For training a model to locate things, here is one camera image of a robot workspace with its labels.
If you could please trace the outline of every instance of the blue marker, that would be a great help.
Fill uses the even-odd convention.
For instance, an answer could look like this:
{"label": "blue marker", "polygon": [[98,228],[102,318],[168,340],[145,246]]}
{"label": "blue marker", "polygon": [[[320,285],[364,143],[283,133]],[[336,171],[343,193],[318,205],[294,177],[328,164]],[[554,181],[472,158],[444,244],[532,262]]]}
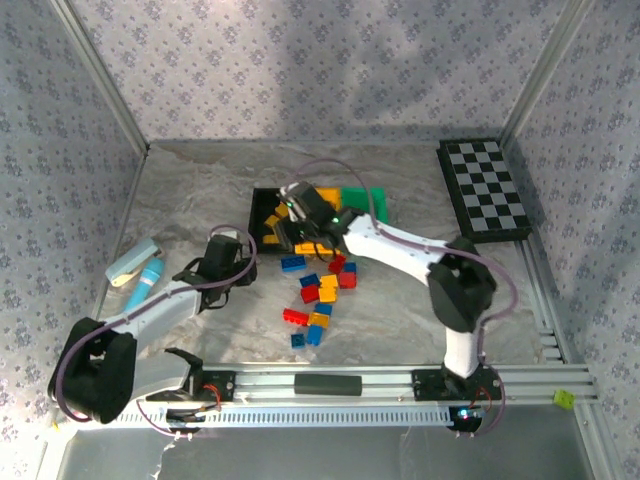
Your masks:
{"label": "blue marker", "polygon": [[159,258],[152,258],[149,260],[142,270],[142,274],[140,275],[140,280],[138,281],[138,285],[133,290],[131,297],[129,297],[129,301],[127,302],[127,306],[124,307],[124,311],[128,312],[138,305],[140,305],[149,295],[151,288],[156,284],[162,272],[164,271],[164,262]]}

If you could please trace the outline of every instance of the green lego brick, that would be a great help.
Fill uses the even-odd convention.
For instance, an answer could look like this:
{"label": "green lego brick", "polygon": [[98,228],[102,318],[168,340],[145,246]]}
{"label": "green lego brick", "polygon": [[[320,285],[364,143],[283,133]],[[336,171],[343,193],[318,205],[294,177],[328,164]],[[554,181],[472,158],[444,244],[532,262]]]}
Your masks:
{"label": "green lego brick", "polygon": [[573,393],[567,392],[566,390],[556,390],[553,395],[553,403],[562,407],[566,410],[573,409],[573,402],[575,401],[576,396]]}
{"label": "green lego brick", "polygon": [[[384,188],[372,187],[369,189],[373,197],[373,206],[376,210],[376,218],[382,223],[389,223],[389,214],[387,212],[387,198]],[[340,189],[343,207],[354,207],[369,211],[369,200],[367,192],[364,188],[345,187]]]}

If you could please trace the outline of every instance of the red lego brick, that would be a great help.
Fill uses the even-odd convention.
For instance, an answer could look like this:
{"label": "red lego brick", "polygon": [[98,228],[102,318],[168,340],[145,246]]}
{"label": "red lego brick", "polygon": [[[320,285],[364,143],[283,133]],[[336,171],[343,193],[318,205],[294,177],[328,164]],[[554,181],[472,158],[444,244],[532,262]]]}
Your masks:
{"label": "red lego brick", "polygon": [[282,312],[282,318],[284,318],[285,322],[295,323],[296,325],[306,326],[307,323],[309,323],[308,314],[291,310],[290,308],[284,309],[284,312]]}
{"label": "red lego brick", "polygon": [[329,271],[337,275],[342,271],[345,263],[347,263],[347,258],[344,255],[337,255],[329,264]]}
{"label": "red lego brick", "polygon": [[338,275],[340,288],[356,288],[358,278],[353,272],[342,272]]}
{"label": "red lego brick", "polygon": [[320,299],[320,292],[317,285],[308,285],[300,289],[300,296],[304,303],[315,302]]}

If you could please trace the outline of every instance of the checkerboard pattern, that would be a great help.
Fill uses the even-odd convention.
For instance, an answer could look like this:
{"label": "checkerboard pattern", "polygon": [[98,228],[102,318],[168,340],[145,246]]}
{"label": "checkerboard pattern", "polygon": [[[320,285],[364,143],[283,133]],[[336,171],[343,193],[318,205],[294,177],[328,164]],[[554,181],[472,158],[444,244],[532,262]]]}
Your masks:
{"label": "checkerboard pattern", "polygon": [[495,140],[441,142],[438,158],[465,237],[486,243],[523,240],[531,233]]}

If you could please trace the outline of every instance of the patterned wall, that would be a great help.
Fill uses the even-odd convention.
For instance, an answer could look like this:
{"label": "patterned wall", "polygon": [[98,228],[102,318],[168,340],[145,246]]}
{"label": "patterned wall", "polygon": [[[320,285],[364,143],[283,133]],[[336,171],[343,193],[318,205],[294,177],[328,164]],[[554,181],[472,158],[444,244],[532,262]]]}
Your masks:
{"label": "patterned wall", "polygon": [[46,0],[0,2],[0,477],[24,478],[138,163]]}
{"label": "patterned wall", "polygon": [[496,135],[564,0],[73,0],[148,141]]}
{"label": "patterned wall", "polygon": [[596,2],[510,152],[593,364],[629,478],[640,478],[640,6]]}

